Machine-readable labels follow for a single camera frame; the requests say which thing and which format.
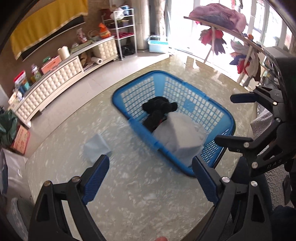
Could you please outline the paper towel roll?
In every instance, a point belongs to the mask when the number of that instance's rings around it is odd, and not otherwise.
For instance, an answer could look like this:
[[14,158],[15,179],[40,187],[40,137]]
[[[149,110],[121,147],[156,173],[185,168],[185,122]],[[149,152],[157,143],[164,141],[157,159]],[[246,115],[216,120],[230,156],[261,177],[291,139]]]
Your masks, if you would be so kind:
[[91,61],[98,65],[100,65],[103,62],[101,58],[97,58],[97,57],[91,57]]

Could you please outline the orange bag on cabinet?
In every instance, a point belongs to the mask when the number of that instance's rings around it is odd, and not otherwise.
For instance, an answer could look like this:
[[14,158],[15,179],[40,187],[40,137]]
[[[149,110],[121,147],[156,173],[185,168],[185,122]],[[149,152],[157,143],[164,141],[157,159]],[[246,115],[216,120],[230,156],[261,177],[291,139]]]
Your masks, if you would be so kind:
[[111,32],[106,27],[106,25],[104,25],[103,23],[99,23],[98,27],[99,27],[99,36],[101,39],[106,39],[111,37]]

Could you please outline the yellow TV cover cloth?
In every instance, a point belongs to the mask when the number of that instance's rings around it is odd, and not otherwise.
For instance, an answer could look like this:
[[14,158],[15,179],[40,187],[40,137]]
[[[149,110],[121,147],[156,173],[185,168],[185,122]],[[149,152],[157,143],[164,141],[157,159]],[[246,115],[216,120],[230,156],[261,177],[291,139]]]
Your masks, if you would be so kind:
[[86,15],[88,1],[54,1],[37,10],[20,22],[10,36],[15,59],[70,21]]

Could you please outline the patterned beige curtain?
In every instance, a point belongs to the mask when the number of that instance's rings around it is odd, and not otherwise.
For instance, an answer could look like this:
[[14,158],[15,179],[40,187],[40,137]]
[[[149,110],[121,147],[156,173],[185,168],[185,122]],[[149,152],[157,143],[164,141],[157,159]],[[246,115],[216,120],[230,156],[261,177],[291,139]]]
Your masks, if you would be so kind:
[[169,4],[171,1],[149,1],[149,23],[152,35],[167,37],[169,32]]

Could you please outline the pink clothes pile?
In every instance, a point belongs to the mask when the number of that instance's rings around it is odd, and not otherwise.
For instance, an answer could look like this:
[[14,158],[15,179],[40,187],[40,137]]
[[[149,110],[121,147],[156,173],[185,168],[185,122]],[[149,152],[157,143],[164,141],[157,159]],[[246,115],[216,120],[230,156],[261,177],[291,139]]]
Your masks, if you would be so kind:
[[191,11],[189,17],[220,25],[237,33],[242,33],[247,25],[245,15],[219,3],[198,6]]

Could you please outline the white metal shelf rack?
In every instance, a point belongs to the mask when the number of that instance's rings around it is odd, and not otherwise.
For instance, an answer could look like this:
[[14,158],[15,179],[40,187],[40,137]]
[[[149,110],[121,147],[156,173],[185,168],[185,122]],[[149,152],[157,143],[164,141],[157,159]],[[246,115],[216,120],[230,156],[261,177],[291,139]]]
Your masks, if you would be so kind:
[[110,15],[113,20],[111,30],[119,50],[119,59],[137,53],[137,35],[135,29],[134,9],[129,5],[116,8]]

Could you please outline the cream plastic canister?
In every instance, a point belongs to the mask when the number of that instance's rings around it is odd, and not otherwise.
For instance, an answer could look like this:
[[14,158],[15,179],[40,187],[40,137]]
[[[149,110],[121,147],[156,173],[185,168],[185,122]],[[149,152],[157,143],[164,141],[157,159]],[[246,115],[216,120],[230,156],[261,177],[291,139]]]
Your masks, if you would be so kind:
[[62,48],[58,49],[58,55],[60,56],[61,60],[65,60],[70,56],[70,52],[67,46],[63,46]]

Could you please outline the white paper shopping bag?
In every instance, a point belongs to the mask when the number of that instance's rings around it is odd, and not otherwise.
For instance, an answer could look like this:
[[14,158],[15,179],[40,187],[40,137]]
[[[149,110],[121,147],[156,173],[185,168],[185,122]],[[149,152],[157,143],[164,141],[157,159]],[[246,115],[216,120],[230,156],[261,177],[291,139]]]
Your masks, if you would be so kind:
[[27,160],[24,156],[1,149],[1,195],[8,199],[30,199],[31,191],[25,169]]

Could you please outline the wall mounted television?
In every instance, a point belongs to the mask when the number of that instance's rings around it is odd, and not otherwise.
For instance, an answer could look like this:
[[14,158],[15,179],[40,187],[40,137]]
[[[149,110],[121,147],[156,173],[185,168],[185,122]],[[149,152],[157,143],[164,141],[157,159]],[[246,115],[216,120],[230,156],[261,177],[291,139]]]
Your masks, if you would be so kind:
[[84,21],[83,16],[78,16],[78,17],[74,18],[69,23],[63,25],[58,30],[54,31],[48,37],[45,37],[43,40],[37,42],[32,47],[29,47],[26,51],[23,51],[20,55],[22,61],[25,61],[29,56],[31,56],[34,52],[36,52],[37,49],[41,48],[43,45],[45,45],[49,41],[53,40],[54,38],[60,36],[61,34],[65,33],[65,32],[67,32],[68,30],[78,27],[84,23],[85,23],[85,21]]

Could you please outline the green plastic bag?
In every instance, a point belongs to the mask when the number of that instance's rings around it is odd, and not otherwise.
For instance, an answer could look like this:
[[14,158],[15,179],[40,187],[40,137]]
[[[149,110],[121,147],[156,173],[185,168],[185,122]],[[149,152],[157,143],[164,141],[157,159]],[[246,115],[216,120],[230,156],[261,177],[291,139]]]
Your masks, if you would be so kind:
[[1,114],[1,147],[8,147],[13,143],[17,126],[18,118],[12,110]]

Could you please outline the silver standing air conditioner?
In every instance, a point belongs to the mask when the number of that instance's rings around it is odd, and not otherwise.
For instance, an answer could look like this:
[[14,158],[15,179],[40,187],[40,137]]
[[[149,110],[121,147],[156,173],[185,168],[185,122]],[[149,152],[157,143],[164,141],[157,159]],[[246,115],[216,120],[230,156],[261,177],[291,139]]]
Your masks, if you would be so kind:
[[134,0],[132,1],[132,7],[134,8],[137,51],[144,52],[149,48],[147,43],[150,35],[149,1]]

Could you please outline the white tufted TV cabinet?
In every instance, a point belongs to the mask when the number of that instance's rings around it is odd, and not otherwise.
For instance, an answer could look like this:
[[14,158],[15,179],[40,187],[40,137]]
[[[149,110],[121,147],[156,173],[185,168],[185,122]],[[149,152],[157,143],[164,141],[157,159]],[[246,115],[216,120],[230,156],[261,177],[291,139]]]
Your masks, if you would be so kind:
[[[79,55],[88,50],[93,51],[95,57],[101,58],[103,62],[100,65],[92,62],[89,67],[84,68]],[[8,109],[12,110],[19,120],[30,128],[31,119],[37,112],[43,111],[55,98],[80,79],[117,58],[114,36],[94,42],[70,55],[56,68],[44,74],[30,87],[21,100],[13,101]]]

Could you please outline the pink drawer box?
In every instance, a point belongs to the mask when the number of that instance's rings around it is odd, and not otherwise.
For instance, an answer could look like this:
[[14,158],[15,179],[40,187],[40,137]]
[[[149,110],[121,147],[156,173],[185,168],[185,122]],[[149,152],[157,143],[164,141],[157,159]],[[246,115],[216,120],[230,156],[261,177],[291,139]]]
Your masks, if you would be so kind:
[[62,60],[59,55],[52,58],[51,60],[47,61],[46,63],[44,63],[41,66],[41,72],[43,74],[46,74],[47,72],[49,72],[49,71],[53,70],[55,67],[57,67],[61,61]]

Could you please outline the black plush toy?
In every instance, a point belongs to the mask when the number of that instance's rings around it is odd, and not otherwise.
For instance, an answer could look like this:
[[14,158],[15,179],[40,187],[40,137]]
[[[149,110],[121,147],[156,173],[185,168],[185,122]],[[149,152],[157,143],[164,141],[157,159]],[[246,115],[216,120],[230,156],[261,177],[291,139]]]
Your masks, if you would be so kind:
[[142,104],[142,110],[148,114],[143,121],[143,126],[151,133],[166,120],[167,114],[176,111],[178,104],[169,102],[163,96],[156,96]]

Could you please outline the white foam sponge block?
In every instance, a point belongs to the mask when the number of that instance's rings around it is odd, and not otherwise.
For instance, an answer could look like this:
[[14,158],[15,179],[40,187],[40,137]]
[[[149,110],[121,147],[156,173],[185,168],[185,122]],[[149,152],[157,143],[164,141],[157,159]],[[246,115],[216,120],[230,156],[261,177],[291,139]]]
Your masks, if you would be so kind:
[[200,123],[177,112],[168,113],[152,135],[181,163],[190,166],[194,156],[201,154],[208,132]]

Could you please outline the light blue storage box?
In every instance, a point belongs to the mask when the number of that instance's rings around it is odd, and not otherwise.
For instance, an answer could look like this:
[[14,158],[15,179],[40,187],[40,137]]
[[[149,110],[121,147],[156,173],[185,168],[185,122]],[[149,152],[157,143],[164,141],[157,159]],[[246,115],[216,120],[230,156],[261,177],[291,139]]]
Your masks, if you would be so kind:
[[169,51],[168,39],[165,36],[151,35],[147,43],[151,53],[166,54]]

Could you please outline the light blue cloth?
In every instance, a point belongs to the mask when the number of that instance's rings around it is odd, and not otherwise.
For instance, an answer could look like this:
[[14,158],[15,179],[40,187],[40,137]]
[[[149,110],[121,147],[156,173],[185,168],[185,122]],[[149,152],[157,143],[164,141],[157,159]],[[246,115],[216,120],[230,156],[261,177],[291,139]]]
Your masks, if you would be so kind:
[[112,150],[102,135],[96,133],[84,144],[83,155],[89,163],[94,164],[101,155],[106,155],[110,158]]

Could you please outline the cardboard box with print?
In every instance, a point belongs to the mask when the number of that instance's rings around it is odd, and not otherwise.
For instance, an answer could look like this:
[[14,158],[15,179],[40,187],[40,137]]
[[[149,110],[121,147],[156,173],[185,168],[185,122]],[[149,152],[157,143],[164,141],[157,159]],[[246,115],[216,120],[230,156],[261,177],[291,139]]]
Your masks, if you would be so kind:
[[16,137],[10,148],[17,153],[24,155],[26,153],[30,135],[30,132],[25,127],[18,125],[16,129]]

